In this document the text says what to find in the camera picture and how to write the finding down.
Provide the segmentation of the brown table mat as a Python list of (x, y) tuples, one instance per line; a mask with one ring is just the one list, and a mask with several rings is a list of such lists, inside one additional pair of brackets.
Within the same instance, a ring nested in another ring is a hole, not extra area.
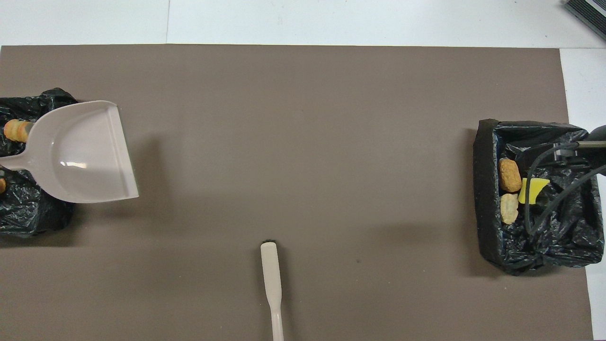
[(0, 341), (593, 339), (584, 268), (478, 251), (478, 122), (568, 121), (556, 48), (4, 46), (0, 97), (120, 107), (139, 198), (0, 237)]

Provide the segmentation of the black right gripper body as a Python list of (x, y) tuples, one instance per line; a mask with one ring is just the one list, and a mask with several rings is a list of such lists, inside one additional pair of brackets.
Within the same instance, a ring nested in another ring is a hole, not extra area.
[(578, 143), (540, 144), (515, 151), (515, 157), (509, 160), (510, 169), (529, 169), (533, 164), (537, 168), (586, 169), (588, 161), (580, 157), (576, 149)]

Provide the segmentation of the brown bread roll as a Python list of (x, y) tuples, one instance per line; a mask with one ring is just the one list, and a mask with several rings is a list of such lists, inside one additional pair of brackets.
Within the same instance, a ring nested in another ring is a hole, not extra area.
[(499, 187), (508, 193), (519, 192), (522, 187), (522, 178), (517, 162), (509, 158), (498, 161)]

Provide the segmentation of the small green yellow sponge piece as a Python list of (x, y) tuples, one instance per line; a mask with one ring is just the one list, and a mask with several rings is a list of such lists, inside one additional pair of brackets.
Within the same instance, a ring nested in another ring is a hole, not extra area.
[(521, 179), (521, 190), (518, 194), (518, 201), (520, 204), (526, 204), (526, 202), (528, 201), (529, 205), (536, 205), (537, 198), (539, 197), (543, 189), (548, 184), (550, 184), (550, 181), (549, 179), (532, 178), (530, 179), (530, 185), (528, 186), (528, 190), (526, 190), (526, 182), (526, 178)]

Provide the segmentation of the beige brush with black bristles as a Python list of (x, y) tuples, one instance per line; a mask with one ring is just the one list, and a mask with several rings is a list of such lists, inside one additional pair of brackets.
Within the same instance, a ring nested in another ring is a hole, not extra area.
[(260, 256), (265, 293), (270, 307), (272, 339), (284, 341), (281, 313), (282, 281), (275, 240), (266, 240), (260, 244)]

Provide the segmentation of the beige plastic dustpan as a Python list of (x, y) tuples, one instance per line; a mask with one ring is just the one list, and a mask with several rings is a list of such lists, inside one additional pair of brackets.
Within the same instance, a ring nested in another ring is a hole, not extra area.
[(139, 197), (119, 108), (96, 100), (57, 108), (33, 123), (22, 153), (0, 166), (28, 171), (41, 190), (70, 203)]

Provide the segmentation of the black bag lined bin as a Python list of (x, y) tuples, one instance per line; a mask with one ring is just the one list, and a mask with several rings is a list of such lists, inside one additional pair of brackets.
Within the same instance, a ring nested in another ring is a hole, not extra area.
[(487, 261), (513, 276), (544, 265), (583, 267), (599, 263), (605, 237), (598, 175), (606, 166), (588, 172), (544, 169), (533, 164), (530, 179), (549, 179), (536, 205), (518, 205), (511, 225), (502, 223), (498, 161), (513, 159), (515, 151), (543, 142), (573, 141), (589, 133), (572, 125), (535, 121), (479, 122), (472, 150), (473, 190), (479, 251)]
[[(25, 149), (25, 143), (4, 136), (7, 121), (35, 122), (54, 109), (76, 103), (71, 94), (59, 87), (37, 96), (0, 98), (0, 157), (17, 155)], [(41, 190), (30, 172), (0, 166), (0, 178), (7, 182), (6, 192), (0, 194), (0, 235), (30, 237), (69, 226), (75, 204)]]

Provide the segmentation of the dark ribbed device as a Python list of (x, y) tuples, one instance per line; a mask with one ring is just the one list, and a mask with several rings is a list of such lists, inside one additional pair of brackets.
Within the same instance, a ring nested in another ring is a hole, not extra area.
[(606, 0), (564, 0), (563, 6), (606, 41)]

